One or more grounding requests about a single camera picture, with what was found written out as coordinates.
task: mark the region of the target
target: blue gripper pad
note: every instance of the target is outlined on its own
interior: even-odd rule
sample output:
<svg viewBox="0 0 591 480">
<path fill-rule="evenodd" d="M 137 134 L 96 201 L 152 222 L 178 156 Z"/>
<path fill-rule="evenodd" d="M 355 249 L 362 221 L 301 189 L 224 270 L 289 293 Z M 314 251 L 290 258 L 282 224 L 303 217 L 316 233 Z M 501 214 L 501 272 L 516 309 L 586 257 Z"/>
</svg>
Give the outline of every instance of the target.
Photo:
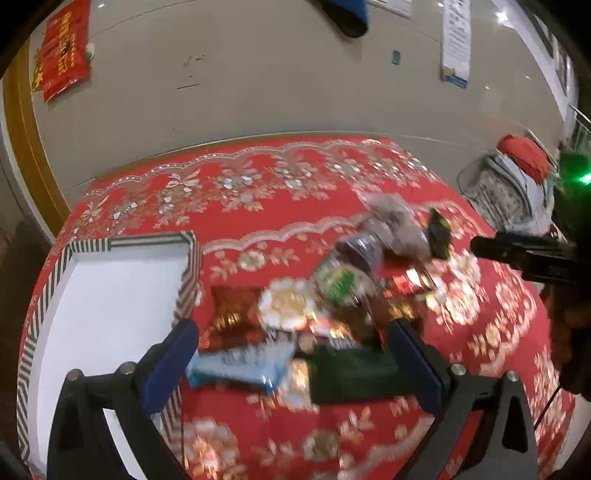
<svg viewBox="0 0 591 480">
<path fill-rule="evenodd" d="M 388 348 L 423 411 L 441 414 L 451 378 L 439 354 L 423 343 L 405 319 L 390 322 Z"/>
<path fill-rule="evenodd" d="M 163 351 L 157 351 L 160 359 L 152 366 L 141 385 L 142 410 L 146 415 L 163 410 L 198 344 L 199 330 L 195 322 L 189 320 L 177 325 L 164 342 L 155 345 L 155 348 Z"/>
</svg>

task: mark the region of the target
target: black cable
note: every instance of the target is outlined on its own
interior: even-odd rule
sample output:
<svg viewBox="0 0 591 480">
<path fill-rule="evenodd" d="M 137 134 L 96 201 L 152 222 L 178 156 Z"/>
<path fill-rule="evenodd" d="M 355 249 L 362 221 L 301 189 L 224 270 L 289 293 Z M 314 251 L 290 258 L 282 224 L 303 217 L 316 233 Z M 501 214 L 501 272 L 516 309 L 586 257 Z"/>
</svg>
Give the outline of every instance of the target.
<svg viewBox="0 0 591 480">
<path fill-rule="evenodd" d="M 548 402 L 546 403 L 546 406 L 544 407 L 544 410 L 542 410 L 542 413 L 540 413 L 540 416 L 538 417 L 538 419 L 535 421 L 535 425 L 534 425 L 534 431 L 538 429 L 538 426 L 540 425 L 540 423 L 542 422 L 542 419 L 544 418 L 544 415 L 546 415 L 546 412 L 548 411 L 548 409 L 550 408 L 550 405 L 552 404 L 552 401 L 554 400 L 556 394 L 558 393 L 558 391 L 562 388 L 562 385 L 558 385 L 558 387 L 556 387 L 556 390 L 554 390 L 554 393 L 552 394 L 552 396 L 550 397 L 550 399 L 548 400 Z"/>
</svg>

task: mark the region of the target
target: screw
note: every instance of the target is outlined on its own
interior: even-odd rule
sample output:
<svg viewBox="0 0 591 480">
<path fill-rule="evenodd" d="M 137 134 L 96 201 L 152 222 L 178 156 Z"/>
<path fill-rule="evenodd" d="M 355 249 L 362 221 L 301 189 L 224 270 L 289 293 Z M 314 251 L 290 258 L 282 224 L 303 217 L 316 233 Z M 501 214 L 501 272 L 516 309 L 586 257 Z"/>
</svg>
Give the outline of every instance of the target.
<svg viewBox="0 0 591 480">
<path fill-rule="evenodd" d="M 121 364 L 119 371 L 124 375 L 131 375 L 135 372 L 135 362 L 125 362 Z"/>
<path fill-rule="evenodd" d="M 78 380 L 80 378 L 80 376 L 83 375 L 82 374 L 82 370 L 75 368 L 73 370 L 70 370 L 67 375 L 66 378 L 70 381 L 73 382 L 74 380 Z"/>
<path fill-rule="evenodd" d="M 452 373 L 458 377 L 466 375 L 466 367 L 464 367 L 462 364 L 453 364 L 451 370 Z"/>
<path fill-rule="evenodd" d="M 517 382 L 519 380 L 519 375 L 517 375 L 517 372 L 515 372 L 513 370 L 508 370 L 505 375 L 512 382 Z"/>
</svg>

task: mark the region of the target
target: poster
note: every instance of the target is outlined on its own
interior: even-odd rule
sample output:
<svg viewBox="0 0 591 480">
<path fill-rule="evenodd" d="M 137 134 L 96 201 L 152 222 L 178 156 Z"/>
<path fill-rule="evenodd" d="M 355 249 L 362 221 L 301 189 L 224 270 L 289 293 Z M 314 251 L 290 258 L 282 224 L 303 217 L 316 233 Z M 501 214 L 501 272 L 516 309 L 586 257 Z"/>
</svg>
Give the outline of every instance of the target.
<svg viewBox="0 0 591 480">
<path fill-rule="evenodd" d="M 88 77 L 89 15 L 90 0 L 74 0 L 47 21 L 33 80 L 33 89 L 41 86 L 45 101 Z"/>
<path fill-rule="evenodd" d="M 369 0 L 369 3 L 406 18 L 413 14 L 413 0 Z"/>
<path fill-rule="evenodd" d="M 444 0 L 441 70 L 444 82 L 466 88 L 470 76 L 470 0 Z"/>
</svg>

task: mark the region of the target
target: red tablecloth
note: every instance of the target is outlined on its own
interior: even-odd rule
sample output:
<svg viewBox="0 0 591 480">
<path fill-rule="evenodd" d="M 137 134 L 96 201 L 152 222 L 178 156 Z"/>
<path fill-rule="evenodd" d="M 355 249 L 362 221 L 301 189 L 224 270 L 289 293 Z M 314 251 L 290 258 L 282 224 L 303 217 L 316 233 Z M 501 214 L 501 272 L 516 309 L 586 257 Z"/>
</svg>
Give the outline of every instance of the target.
<svg viewBox="0 0 591 480">
<path fill-rule="evenodd" d="M 299 135 L 221 143 L 180 151 L 94 185 L 56 240 L 24 332 L 67 241 L 188 229 L 203 249 L 203 295 L 193 317 L 204 330 L 212 314 L 211 284 L 265 286 L 273 278 L 309 277 L 364 212 L 356 191 L 397 192 L 414 206 L 419 222 L 431 207 L 450 221 L 452 260 L 434 265 L 446 299 L 429 305 L 424 340 L 473 373 L 518 372 L 537 418 L 558 381 L 540 298 L 506 265 L 468 257 L 471 237 L 491 230 L 452 188 L 384 138 Z M 185 388 L 185 434 L 198 434 L 204 442 L 204 455 L 194 451 L 193 441 L 186 442 L 189 473 L 224 480 L 337 474 L 339 480 L 389 480 L 432 422 L 413 398 L 319 411 L 297 411 L 286 401 Z M 536 432 L 541 476 L 553 468 L 573 408 L 573 397 L 561 393 Z M 477 419 L 476 414 L 470 419 L 443 477 L 457 471 Z"/>
</svg>

